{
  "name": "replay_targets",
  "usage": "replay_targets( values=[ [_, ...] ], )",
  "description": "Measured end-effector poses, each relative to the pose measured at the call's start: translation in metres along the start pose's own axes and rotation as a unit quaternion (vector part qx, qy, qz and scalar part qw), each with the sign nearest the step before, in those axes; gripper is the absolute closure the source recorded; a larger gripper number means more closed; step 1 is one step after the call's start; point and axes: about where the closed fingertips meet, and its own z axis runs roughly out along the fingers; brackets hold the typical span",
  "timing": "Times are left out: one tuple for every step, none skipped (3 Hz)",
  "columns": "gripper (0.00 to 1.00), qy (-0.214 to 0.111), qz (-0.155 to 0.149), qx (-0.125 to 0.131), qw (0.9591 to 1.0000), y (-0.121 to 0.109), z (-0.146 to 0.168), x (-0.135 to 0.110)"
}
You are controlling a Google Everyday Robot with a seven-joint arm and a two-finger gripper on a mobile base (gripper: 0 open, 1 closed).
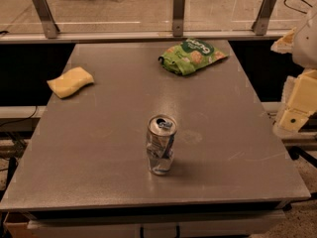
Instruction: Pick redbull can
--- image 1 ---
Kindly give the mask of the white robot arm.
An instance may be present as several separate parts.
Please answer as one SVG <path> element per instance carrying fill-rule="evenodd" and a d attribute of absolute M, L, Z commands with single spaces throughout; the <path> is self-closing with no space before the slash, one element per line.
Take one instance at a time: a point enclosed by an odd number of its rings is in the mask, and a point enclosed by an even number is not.
<path fill-rule="evenodd" d="M 292 54 L 292 61 L 304 68 L 298 76 L 286 78 L 273 123 L 276 136 L 289 138 L 317 112 L 317 4 L 270 49 Z"/>

